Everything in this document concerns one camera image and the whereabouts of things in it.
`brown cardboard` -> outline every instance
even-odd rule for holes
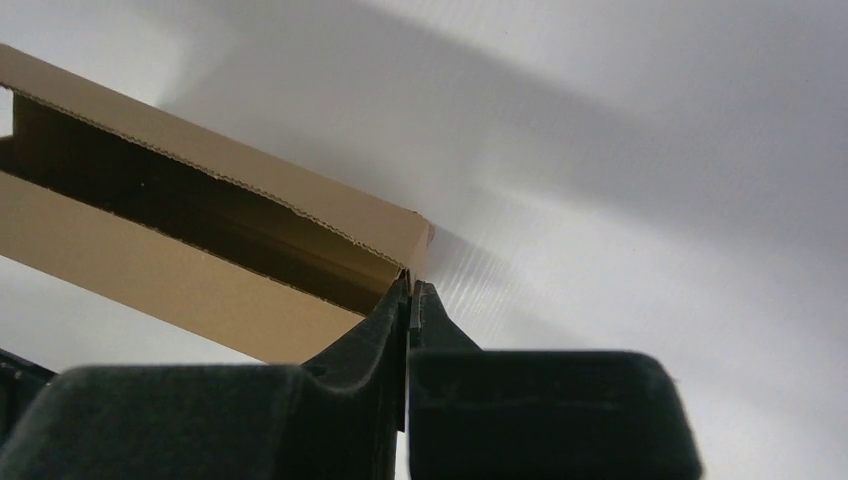
[[[7,46],[0,255],[268,362],[302,362],[420,274],[418,214]]]

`cardboard box flap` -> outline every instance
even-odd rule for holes
[[[417,213],[193,125],[0,45],[0,86],[291,209],[413,273],[428,222]]]

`white backdrop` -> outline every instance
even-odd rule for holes
[[[486,347],[657,356],[709,478],[845,478],[848,3],[0,0],[0,41],[420,211]],[[2,259],[0,348],[249,361]]]

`black plastic part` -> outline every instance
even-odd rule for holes
[[[471,350],[480,347],[450,319],[431,283],[418,282],[412,296],[409,345],[427,350]]]
[[[414,480],[700,477],[674,384],[645,355],[419,351],[409,375]]]
[[[52,376],[8,358],[5,427]],[[674,383],[655,360],[484,352],[432,285],[410,296],[402,277],[303,365],[62,374],[0,450],[0,478],[387,480],[405,383],[413,480],[700,477]]]
[[[0,446],[35,396],[55,374],[0,350]]]
[[[394,478],[406,285],[303,366],[67,372],[21,419],[0,478]]]

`cardboard box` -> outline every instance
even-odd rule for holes
[[[303,362],[426,260],[420,215],[8,46],[0,255],[266,362]]]

